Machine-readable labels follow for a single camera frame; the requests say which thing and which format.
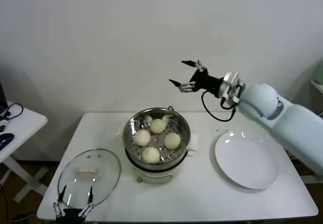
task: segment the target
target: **glass pot lid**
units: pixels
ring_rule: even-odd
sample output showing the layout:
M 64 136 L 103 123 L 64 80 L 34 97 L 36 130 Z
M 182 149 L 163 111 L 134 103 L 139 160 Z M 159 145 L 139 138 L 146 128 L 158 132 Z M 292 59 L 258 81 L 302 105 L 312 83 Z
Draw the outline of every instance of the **glass pot lid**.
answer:
M 93 204 L 106 200 L 117 186 L 121 173 L 118 157 L 106 149 L 82 152 L 72 159 L 61 173 L 58 192 L 66 185 L 63 202 L 72 208 L 83 209 L 92 187 Z

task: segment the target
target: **floor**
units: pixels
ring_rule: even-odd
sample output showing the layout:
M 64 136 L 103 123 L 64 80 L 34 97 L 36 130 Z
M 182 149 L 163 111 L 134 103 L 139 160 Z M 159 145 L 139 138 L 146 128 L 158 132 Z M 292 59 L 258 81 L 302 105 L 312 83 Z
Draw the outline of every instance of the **floor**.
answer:
M 299 162 L 294 163 L 295 168 L 301 175 L 307 175 L 311 174 L 310 170 L 306 168 L 304 165 L 302 165 Z M 23 168 L 28 171 L 31 175 L 36 174 L 41 167 L 42 164 L 39 163 L 23 163 Z M 58 163 L 52 163 L 47 164 L 47 168 L 49 168 L 48 173 L 42 178 L 41 182 L 45 185 L 49 185 L 51 178 L 53 177 L 56 168 L 58 166 Z M 0 164 L 0 179 L 7 171 L 7 167 L 3 164 Z M 9 220 L 13 220 L 17 215 L 20 214 L 29 214 L 36 212 L 38 209 L 38 206 L 41 202 L 41 196 L 31 191 L 25 199 L 19 204 L 17 204 L 15 201 L 13 201 L 13 198 L 15 195 L 19 192 L 21 188 L 23 188 L 25 185 L 24 181 L 21 180 L 18 176 L 16 176 L 14 173 L 11 173 L 8 180 L 4 184 L 4 190 L 6 193 L 6 197 L 8 200 L 8 209 L 9 209 Z M 311 217 L 311 218 L 302 218 L 302 219 L 292 219 L 292 220 L 277 220 L 277 221 L 255 221 L 252 223 L 255 224 L 301 224 L 301 223 L 308 223 L 308 224 L 322 224 L 323 223 L 323 213 L 321 210 L 323 210 L 323 185 L 321 184 L 315 184 L 315 185 L 308 185 L 307 186 L 310 194 L 312 195 L 313 199 L 315 200 L 320 212 L 318 216 Z M 6 213 L 5 213 L 5 200 L 2 193 L 0 193 L 0 224 L 6 223 Z M 42 220 L 39 220 L 37 217 L 32 216 L 29 219 L 29 222 L 19 222 L 17 224 L 48 224 L 49 221 L 42 222 Z

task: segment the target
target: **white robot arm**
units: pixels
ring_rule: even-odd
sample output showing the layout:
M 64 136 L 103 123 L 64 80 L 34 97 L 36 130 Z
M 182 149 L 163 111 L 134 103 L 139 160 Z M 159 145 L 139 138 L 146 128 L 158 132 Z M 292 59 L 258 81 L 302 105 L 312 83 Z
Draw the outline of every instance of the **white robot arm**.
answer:
M 277 142 L 317 175 L 323 175 L 323 119 L 307 108 L 281 97 L 267 84 L 245 88 L 238 73 L 229 72 L 217 79 L 208 75 L 207 68 L 199 61 L 182 62 L 197 68 L 190 82 L 181 84 L 170 81 L 185 93 L 205 89 L 202 103 L 213 118 L 229 121 L 238 107 L 245 117 L 264 127 Z M 203 101 L 207 92 L 221 99 L 223 109 L 232 110 L 229 119 L 218 119 L 207 110 Z

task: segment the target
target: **steamed bun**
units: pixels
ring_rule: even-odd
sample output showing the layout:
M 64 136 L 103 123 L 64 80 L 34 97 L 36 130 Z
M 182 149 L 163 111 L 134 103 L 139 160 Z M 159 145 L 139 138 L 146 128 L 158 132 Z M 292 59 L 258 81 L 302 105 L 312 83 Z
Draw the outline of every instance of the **steamed bun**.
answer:
M 160 154 L 157 148 L 147 147 L 142 151 L 142 160 L 146 163 L 157 163 L 160 159 Z
M 134 141 L 138 146 L 146 146 L 150 142 L 149 131 L 139 130 L 134 136 Z
M 175 150 L 181 145 L 181 137 L 177 133 L 170 133 L 165 136 L 165 147 Z
M 162 133 L 166 128 L 166 123 L 162 119 L 154 119 L 150 123 L 150 130 L 154 133 Z

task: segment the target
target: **blue mouse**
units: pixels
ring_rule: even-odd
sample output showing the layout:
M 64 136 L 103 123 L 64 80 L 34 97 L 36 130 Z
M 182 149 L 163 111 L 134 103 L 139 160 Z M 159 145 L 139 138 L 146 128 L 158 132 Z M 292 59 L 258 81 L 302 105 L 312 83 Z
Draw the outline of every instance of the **blue mouse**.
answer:
M 13 139 L 15 135 L 12 133 L 4 133 L 0 135 L 0 150 L 7 146 Z

